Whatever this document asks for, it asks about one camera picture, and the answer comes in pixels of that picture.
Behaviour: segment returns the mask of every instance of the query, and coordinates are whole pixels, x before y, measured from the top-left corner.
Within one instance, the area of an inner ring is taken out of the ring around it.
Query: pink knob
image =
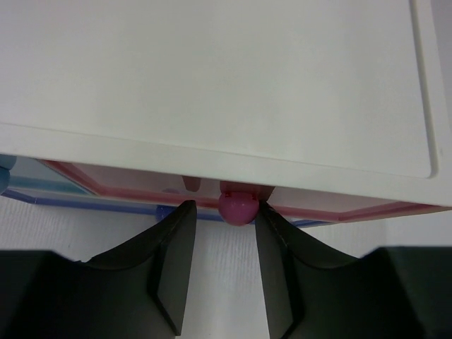
[[[225,222],[234,226],[250,223],[259,210],[257,198],[250,193],[222,193],[218,201],[218,211]]]

